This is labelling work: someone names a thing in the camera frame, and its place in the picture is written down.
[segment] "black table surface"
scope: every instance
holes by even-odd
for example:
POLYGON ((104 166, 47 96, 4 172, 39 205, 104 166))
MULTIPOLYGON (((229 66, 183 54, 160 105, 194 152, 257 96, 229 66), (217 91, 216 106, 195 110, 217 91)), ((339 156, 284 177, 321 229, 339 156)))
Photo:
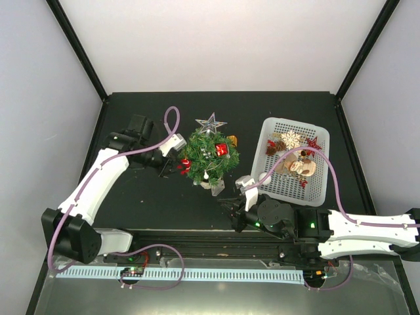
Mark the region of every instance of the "black table surface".
MULTIPOLYGON (((133 114, 154 120, 150 144, 165 138, 162 125, 165 110, 176 106, 181 121, 178 133, 185 139, 199 127, 195 119, 207 119, 213 112, 227 125, 219 131, 238 138, 240 164, 228 174, 226 188, 212 197, 209 190, 194 186, 192 180, 175 173, 159 178, 154 169, 128 169, 114 184, 103 201, 96 220, 97 228, 152 230, 231 230, 225 210, 218 198, 239 195, 234 181, 249 175, 263 122, 278 117, 311 123, 329 131, 330 160, 339 179, 341 200, 345 210, 366 214, 354 176, 350 158, 334 108, 335 98, 327 92, 184 92, 184 93, 114 93, 100 129, 96 153, 105 137, 126 128, 133 114)), ((173 126, 175 115, 170 115, 173 126)), ((331 174, 322 207, 337 209, 331 174)))

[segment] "silver star ornament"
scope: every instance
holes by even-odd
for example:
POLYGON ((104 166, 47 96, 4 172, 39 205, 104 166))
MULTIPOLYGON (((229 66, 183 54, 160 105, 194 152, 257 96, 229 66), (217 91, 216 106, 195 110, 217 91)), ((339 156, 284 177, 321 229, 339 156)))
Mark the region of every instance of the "silver star ornament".
POLYGON ((215 113, 212 113, 208 120, 196 119, 196 121, 201 125, 201 129, 199 133, 216 133, 217 128, 227 123, 223 123, 221 121, 216 121, 215 113))

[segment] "white ruler strip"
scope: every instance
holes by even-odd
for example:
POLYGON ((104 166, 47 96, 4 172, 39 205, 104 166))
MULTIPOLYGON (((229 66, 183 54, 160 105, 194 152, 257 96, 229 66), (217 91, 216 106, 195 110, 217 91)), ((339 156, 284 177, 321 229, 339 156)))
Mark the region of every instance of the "white ruler strip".
MULTIPOLYGON (((127 267, 114 266, 72 266, 57 278, 71 279, 119 279, 121 271, 127 267)), ((125 280, 177 280, 181 268, 144 269, 142 277, 127 276, 125 280)), ((253 269, 207 269, 185 268, 183 281, 203 282, 270 282, 283 284, 303 284, 302 270, 253 270, 253 269)))

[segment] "white plastic basket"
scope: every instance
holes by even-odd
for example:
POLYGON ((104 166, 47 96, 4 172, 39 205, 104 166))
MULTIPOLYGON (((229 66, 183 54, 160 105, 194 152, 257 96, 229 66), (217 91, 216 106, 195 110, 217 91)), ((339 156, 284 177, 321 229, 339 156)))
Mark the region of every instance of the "white plastic basket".
MULTIPOLYGON (((267 118, 262 125, 252 165, 251 176, 255 179, 255 182, 259 180, 259 175, 268 172, 280 157, 278 154, 274 156, 266 155, 268 140, 271 139, 272 133, 286 133, 290 130, 306 135, 311 140, 318 137, 317 144, 322 148, 322 152, 327 157, 329 156, 329 133, 326 129, 299 121, 274 117, 267 118)), ((308 146, 305 138, 302 139, 301 146, 308 146)), ((312 159, 316 163, 316 171, 311 177, 307 177, 308 184, 305 188, 299 184, 298 179, 273 172, 271 183, 259 186, 259 193, 268 194, 272 198, 298 205, 319 207, 326 198, 328 166, 319 154, 315 154, 312 159)))

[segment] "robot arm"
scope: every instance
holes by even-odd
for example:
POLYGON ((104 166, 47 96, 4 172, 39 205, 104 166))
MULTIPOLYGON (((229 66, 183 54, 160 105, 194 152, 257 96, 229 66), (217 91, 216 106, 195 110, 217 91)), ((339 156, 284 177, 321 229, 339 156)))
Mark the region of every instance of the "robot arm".
MULTIPOLYGON (((245 192, 243 198, 225 199, 222 203, 231 210, 232 227, 241 232, 250 226, 266 232, 283 242, 292 243, 294 255, 313 260, 335 259, 345 255, 400 255, 408 261, 420 261, 419 231, 417 228, 381 228, 355 224, 340 212, 309 207, 292 207, 267 195, 258 196, 257 188, 245 191, 253 184, 244 177, 237 185, 245 192)), ((381 224, 418 224, 420 209, 393 217, 349 215, 356 222, 381 224)))
POLYGON ((54 252, 82 263, 90 263, 97 255, 129 250, 132 235, 116 229, 92 227, 100 204, 118 177, 132 164, 157 169, 159 176, 167 175, 177 154, 186 145, 180 134, 173 135, 159 148, 142 154, 126 156, 125 152, 138 150, 150 138, 153 123, 144 116, 133 116, 129 127, 121 133, 112 133, 106 139, 93 166, 74 192, 57 210, 47 209, 41 222, 45 239, 50 246, 58 222, 72 209, 64 223, 54 252))

